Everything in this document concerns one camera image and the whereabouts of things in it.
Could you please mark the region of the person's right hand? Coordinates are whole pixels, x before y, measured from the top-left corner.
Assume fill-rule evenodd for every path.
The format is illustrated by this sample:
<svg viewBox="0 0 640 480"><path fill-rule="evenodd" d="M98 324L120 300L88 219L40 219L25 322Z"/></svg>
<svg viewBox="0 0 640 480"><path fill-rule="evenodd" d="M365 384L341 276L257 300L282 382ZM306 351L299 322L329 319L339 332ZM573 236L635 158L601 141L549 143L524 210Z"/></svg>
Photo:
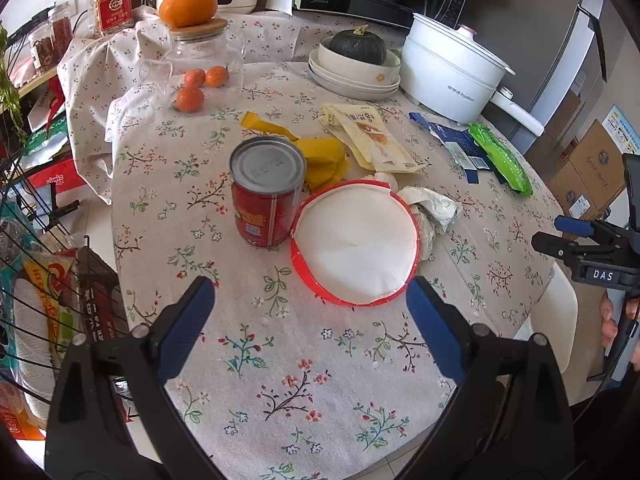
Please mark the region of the person's right hand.
<svg viewBox="0 0 640 480"><path fill-rule="evenodd" d="M613 318L613 304L608 293L605 292L600 302L600 315L601 315L601 344L604 348L608 348L615 336L617 335L617 324ZM631 299L626 304L626 317L630 320L634 318L639 310L639 300ZM640 346L636 344L631 357L629 358L634 370L638 372L640 367Z"/></svg>

